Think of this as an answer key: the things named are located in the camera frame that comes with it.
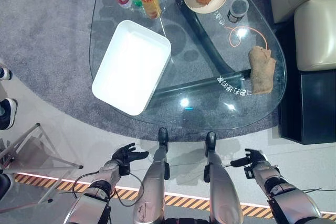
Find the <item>hazard tape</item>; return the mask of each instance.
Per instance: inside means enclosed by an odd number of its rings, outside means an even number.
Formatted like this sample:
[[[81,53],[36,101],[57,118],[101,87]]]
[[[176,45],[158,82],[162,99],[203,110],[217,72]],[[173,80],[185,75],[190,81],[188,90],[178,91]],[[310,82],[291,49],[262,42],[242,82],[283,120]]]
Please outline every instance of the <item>hazard tape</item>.
[[[16,174],[15,181],[21,184],[32,185],[50,188],[53,186],[57,178],[39,176],[39,175],[27,175],[27,174]],[[57,190],[71,191],[74,184],[73,180],[62,179],[61,182],[56,186]],[[75,186],[75,192],[82,193],[89,187],[89,183],[78,182]],[[138,196],[138,191],[130,188],[115,187],[116,191],[121,199],[135,200]],[[205,210],[210,211],[209,199],[192,197],[186,195],[179,195],[174,193],[165,193],[164,196],[166,206],[183,207],[195,210]],[[255,204],[241,203],[240,207],[244,216],[258,217],[271,219],[273,218],[272,212],[267,206],[259,206]],[[321,212],[322,217],[336,221],[336,213],[334,212]]]

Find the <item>white plastic container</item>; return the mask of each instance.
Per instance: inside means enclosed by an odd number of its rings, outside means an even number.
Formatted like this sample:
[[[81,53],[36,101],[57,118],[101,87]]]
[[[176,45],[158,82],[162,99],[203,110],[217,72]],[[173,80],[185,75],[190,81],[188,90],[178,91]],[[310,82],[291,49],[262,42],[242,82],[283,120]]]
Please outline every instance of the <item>white plastic container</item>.
[[[122,21],[93,81],[94,96],[129,115],[139,115],[151,100],[170,53],[167,38]]]

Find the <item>black shoe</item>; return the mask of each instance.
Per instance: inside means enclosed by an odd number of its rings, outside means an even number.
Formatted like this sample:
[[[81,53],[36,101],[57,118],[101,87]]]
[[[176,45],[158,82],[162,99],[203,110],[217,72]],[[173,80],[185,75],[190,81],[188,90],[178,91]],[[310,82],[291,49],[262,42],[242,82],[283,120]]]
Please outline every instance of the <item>black shoe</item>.
[[[0,67],[0,81],[10,80],[12,78],[12,72],[5,67]]]
[[[5,110],[5,114],[0,116],[0,130],[7,130],[14,124],[17,102],[13,99],[6,98],[0,102],[0,106]]]

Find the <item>glass tabletop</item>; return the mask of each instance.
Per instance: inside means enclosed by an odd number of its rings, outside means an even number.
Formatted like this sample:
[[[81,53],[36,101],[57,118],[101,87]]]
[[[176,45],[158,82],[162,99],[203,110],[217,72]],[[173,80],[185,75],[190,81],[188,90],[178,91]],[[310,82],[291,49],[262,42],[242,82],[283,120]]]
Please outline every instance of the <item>glass tabletop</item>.
[[[285,60],[279,42],[251,0],[247,0],[249,9],[242,20],[232,23],[228,19],[233,1],[226,0],[215,12],[198,14],[183,0],[160,0],[162,14],[149,19],[134,5],[124,9],[116,0],[96,0],[90,37],[92,77],[117,25],[132,20],[168,38],[172,51],[147,108],[138,116],[118,110],[121,114],[194,130],[235,129],[259,121],[282,99]],[[276,60],[270,93],[252,94],[248,53],[254,46],[270,49]]]

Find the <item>cloth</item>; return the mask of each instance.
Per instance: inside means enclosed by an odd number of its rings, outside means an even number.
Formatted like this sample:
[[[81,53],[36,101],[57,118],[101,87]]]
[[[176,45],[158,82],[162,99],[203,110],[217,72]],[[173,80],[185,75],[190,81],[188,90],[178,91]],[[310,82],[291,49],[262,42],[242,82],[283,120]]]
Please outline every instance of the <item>cloth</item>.
[[[273,89],[273,75],[276,60],[271,58],[271,50],[255,46],[248,53],[251,65],[253,94],[270,93]]]

